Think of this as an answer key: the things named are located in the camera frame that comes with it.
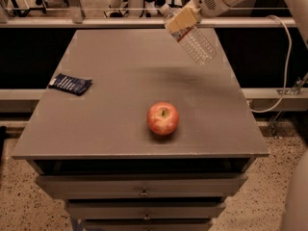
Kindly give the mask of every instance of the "cable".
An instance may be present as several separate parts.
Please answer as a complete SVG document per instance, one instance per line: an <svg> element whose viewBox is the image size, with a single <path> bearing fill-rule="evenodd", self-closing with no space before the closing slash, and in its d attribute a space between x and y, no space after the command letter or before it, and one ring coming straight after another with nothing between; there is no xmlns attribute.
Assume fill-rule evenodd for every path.
<svg viewBox="0 0 308 231"><path fill-rule="evenodd" d="M260 110L260 111L250 109L250 111L253 112L253 113L266 113L266 112L269 112L269 111L273 110L274 108L276 108L280 104L280 102L282 101L282 99L285 95L285 90L286 90L286 86L287 86L287 75L288 75L289 59L290 59L291 50L292 50L292 39L291 39L289 30L288 30L288 27L279 17L277 17L275 15L269 15L269 18L271 18L273 20L278 20L280 22L280 24L284 27L284 29L287 33L287 36L288 36L288 40L289 40L289 49L288 49L288 54L287 54L287 58L286 58L286 62L285 62L283 89L282 89L279 100L272 107L270 107L266 110Z"/></svg>

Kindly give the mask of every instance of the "black packet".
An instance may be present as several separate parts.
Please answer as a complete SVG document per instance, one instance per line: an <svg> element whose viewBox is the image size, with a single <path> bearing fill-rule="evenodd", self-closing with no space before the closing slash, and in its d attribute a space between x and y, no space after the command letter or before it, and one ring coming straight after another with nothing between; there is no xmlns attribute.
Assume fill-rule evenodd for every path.
<svg viewBox="0 0 308 231"><path fill-rule="evenodd" d="M74 78L60 73L50 81L48 88L62 90L80 96L88 89L91 82L92 80Z"/></svg>

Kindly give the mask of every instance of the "drawer knob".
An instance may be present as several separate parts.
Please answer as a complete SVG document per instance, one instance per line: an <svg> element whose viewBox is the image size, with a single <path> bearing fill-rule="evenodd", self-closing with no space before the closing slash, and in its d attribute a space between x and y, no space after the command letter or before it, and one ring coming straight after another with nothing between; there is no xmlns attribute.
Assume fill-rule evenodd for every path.
<svg viewBox="0 0 308 231"><path fill-rule="evenodd" d="M149 193L146 191L146 189L142 189L142 192L140 193L140 197L149 197Z"/></svg>
<svg viewBox="0 0 308 231"><path fill-rule="evenodd" d="M146 213L143 219L144 220L151 220L151 216L148 213Z"/></svg>

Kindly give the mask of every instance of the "speckled floor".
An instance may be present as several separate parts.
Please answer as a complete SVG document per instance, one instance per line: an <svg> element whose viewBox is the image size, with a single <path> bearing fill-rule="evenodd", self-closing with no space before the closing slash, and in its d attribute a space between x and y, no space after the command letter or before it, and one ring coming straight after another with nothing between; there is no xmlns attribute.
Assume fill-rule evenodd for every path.
<svg viewBox="0 0 308 231"><path fill-rule="evenodd" d="M0 166L0 230L72 230L62 201L52 200L36 186L37 174L26 162L10 156L22 128L1 125L8 126L11 137L5 140ZM226 199L227 208L211 231L279 230L289 181L307 144L288 119L278 124L280 139L271 135L266 122L258 121L258 125L270 155L250 167L248 180L235 196Z"/></svg>

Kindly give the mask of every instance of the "apple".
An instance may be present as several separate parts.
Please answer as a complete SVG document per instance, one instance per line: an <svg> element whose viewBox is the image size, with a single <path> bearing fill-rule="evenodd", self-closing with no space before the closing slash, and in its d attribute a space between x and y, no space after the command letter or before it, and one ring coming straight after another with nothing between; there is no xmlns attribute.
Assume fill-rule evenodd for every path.
<svg viewBox="0 0 308 231"><path fill-rule="evenodd" d="M167 102L154 104L147 112L147 125L157 135L169 135L179 124L179 114L175 107Z"/></svg>

